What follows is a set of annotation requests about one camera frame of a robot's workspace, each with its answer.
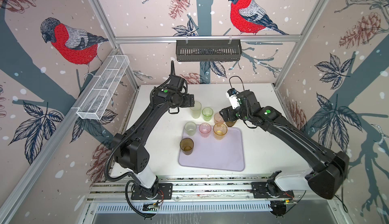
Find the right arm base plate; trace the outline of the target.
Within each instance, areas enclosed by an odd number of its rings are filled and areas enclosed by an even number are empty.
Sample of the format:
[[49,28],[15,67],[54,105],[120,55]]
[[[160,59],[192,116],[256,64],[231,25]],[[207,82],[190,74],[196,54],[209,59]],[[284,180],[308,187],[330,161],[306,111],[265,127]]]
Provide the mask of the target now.
[[292,191],[282,191],[274,183],[269,182],[252,182],[251,193],[255,199],[286,198],[293,199]]

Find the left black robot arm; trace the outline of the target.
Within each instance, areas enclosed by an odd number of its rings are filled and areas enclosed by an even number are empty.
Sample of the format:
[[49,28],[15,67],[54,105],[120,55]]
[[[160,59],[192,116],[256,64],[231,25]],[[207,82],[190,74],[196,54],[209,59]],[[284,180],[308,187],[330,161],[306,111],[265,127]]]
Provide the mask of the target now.
[[[173,74],[164,83],[153,88],[150,93],[150,103],[140,118],[124,134],[118,133],[112,139],[111,153],[104,166],[106,180],[119,181],[126,176],[131,176],[141,189],[141,195],[151,198],[158,194],[159,179],[149,167],[150,155],[145,148],[145,143],[167,111],[192,108],[195,105],[194,95],[187,91],[187,81]],[[118,177],[110,176],[112,160],[130,171]]]

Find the pale green short glass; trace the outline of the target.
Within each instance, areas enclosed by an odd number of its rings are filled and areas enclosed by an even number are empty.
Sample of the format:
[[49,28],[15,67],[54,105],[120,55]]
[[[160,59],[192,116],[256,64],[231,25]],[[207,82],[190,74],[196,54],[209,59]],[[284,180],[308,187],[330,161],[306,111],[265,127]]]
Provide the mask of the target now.
[[197,125],[194,122],[187,122],[184,126],[187,135],[194,136],[197,131]]

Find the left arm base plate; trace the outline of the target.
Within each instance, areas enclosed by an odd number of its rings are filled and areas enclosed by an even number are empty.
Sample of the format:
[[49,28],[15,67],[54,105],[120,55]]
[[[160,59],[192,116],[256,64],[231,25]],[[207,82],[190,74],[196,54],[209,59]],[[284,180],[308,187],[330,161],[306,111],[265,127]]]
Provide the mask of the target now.
[[170,200],[172,192],[172,183],[155,183],[151,189],[135,185],[131,190],[131,200]]

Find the tall pale green glass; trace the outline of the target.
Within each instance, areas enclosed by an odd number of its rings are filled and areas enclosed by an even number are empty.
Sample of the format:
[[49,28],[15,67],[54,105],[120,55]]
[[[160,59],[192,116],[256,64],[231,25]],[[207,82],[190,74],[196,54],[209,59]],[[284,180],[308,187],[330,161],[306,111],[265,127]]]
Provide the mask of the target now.
[[195,101],[194,106],[190,108],[191,116],[194,119],[198,119],[202,113],[202,104],[199,101]]

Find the pink faceted glass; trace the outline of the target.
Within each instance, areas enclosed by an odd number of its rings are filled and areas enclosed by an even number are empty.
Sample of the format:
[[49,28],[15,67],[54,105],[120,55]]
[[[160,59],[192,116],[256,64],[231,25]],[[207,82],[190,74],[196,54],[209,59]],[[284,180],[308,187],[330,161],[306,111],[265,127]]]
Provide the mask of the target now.
[[209,123],[202,123],[199,125],[200,136],[207,138],[211,133],[212,127]]

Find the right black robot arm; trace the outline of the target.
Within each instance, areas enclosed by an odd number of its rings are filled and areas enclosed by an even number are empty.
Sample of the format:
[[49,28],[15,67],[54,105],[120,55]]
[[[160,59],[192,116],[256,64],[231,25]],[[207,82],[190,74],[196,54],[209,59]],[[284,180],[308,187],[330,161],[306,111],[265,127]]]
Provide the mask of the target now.
[[250,122],[252,128],[276,136],[298,153],[308,163],[309,169],[295,172],[276,171],[268,181],[268,191],[278,195],[280,191],[313,191],[330,200],[342,186],[347,173],[349,157],[344,152],[334,153],[308,138],[273,107],[262,107],[250,90],[242,92],[234,88],[226,93],[231,106],[220,111],[224,121]]

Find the yellow faceted glass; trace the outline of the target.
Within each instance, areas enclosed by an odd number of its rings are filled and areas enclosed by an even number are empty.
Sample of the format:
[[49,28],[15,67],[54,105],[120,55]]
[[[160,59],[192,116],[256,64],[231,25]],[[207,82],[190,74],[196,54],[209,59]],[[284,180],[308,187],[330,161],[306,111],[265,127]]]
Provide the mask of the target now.
[[216,123],[213,126],[214,137],[222,140],[228,132],[228,127],[224,123]]

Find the dark amber textured glass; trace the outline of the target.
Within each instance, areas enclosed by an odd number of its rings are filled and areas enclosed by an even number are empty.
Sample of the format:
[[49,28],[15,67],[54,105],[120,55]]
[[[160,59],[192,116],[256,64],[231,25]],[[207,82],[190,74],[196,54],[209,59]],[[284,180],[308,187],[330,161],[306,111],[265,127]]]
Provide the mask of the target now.
[[236,123],[236,121],[225,122],[227,127],[233,127],[235,125],[235,123]]

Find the olive amber textured glass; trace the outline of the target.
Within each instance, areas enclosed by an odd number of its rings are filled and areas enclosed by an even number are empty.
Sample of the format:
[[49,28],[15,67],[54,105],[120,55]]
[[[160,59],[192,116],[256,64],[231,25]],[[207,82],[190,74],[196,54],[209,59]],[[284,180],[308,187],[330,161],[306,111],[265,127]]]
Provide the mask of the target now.
[[180,142],[180,149],[185,155],[190,155],[193,152],[194,142],[191,138],[184,138]]

